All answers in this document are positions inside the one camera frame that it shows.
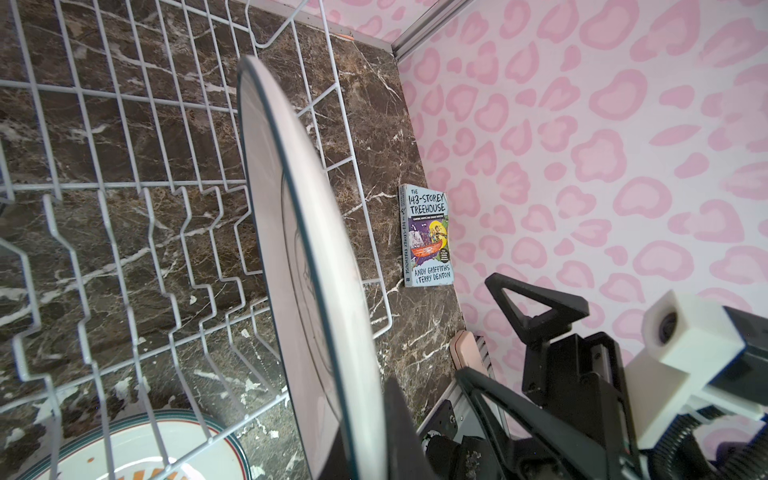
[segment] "black bracket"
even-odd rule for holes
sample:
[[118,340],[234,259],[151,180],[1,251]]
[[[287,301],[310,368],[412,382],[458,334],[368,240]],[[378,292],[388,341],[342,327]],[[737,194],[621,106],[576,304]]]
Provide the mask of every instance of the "black bracket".
[[[523,449],[519,447],[525,447],[528,453],[525,459],[556,462],[566,478],[608,478],[605,449],[585,434],[473,369],[464,368],[456,372],[456,382],[477,415],[505,480],[525,478],[523,472],[526,465],[523,465],[520,455]],[[488,407],[486,398],[522,425],[536,445],[531,447],[527,439],[510,439]]]
[[[530,285],[509,276],[493,273],[485,279],[485,286],[493,295],[512,328],[527,346],[535,346],[571,331],[571,324],[589,315],[589,304],[583,297]],[[504,290],[511,290],[542,303],[551,309],[533,318],[524,315],[510,301]]]

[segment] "orange object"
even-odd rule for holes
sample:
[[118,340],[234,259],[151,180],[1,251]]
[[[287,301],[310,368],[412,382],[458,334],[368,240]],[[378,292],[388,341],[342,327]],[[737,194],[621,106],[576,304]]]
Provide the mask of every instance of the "orange object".
[[441,248],[442,248],[442,241],[436,242],[436,243],[430,243],[429,245],[425,245],[423,247],[412,248],[411,252],[416,257],[429,257],[430,255],[437,252]]

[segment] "camera lens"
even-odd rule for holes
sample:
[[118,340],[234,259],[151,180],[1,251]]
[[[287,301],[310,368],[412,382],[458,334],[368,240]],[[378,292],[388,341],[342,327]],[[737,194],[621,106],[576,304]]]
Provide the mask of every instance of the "camera lens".
[[677,312],[668,313],[667,316],[661,320],[661,324],[659,324],[659,340],[661,340],[662,345],[666,345],[667,342],[670,341],[670,338],[674,335],[676,327]]

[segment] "book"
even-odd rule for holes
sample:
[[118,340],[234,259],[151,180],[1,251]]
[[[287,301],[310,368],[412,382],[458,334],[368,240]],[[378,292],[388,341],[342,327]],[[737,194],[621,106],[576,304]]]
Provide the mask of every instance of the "book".
[[453,266],[445,193],[403,184],[399,201],[406,286],[450,285]]

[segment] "book spine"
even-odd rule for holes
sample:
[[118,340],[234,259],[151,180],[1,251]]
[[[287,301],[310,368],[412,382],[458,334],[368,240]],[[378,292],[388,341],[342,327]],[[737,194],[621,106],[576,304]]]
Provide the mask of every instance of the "book spine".
[[400,185],[400,235],[402,237],[402,273],[406,286],[412,285],[411,280],[411,249],[408,247],[408,197],[407,186]]

